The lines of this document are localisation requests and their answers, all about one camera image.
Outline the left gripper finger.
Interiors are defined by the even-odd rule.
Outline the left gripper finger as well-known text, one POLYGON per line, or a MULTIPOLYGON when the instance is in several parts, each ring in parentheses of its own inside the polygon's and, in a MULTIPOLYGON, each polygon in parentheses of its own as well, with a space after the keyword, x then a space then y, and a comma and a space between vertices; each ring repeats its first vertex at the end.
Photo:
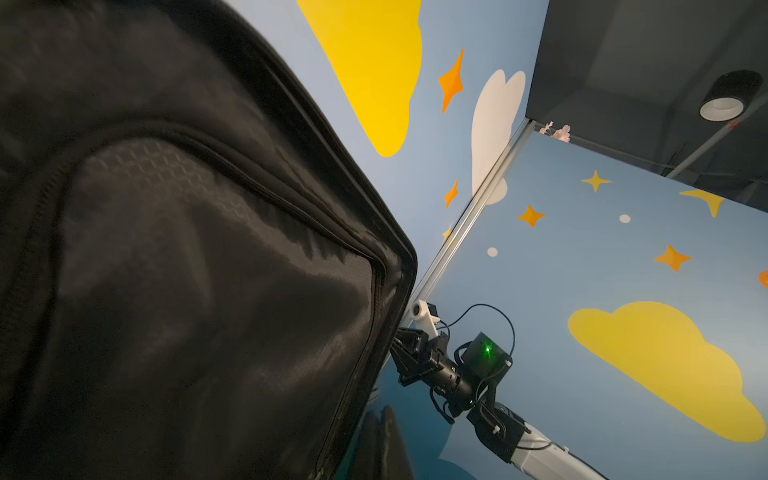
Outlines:
POLYGON ((347 478, 414 480, 410 457, 394 409, 369 411, 362 422, 347 478))

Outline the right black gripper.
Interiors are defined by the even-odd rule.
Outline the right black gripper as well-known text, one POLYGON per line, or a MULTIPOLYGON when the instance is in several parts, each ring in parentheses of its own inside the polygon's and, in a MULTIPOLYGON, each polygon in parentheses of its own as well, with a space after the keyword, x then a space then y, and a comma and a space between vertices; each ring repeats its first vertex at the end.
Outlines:
POLYGON ((480 333, 449 354, 448 335, 400 328, 390 347, 401 386, 423 383, 445 399, 445 417, 477 410, 492 415, 496 388, 513 365, 509 352, 480 333))

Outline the black white suitcase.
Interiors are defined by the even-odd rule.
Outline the black white suitcase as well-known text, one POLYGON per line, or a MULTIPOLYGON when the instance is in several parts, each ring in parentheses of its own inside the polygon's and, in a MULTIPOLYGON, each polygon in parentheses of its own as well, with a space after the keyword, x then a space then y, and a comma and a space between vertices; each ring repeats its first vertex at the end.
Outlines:
POLYGON ((226 3, 2 3, 3 478, 334 477, 416 270, 226 3))

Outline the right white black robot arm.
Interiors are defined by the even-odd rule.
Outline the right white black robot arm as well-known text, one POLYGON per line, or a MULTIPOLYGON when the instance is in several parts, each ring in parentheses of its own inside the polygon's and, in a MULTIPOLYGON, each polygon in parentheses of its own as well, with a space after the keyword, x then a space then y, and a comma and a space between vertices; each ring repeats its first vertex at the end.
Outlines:
POLYGON ((497 400, 497 387, 513 365, 508 351, 480 333, 449 356, 448 341, 446 333, 431 337, 400 328, 390 347, 399 383, 427 385, 448 424, 465 415, 486 449, 532 479, 604 477, 497 400))

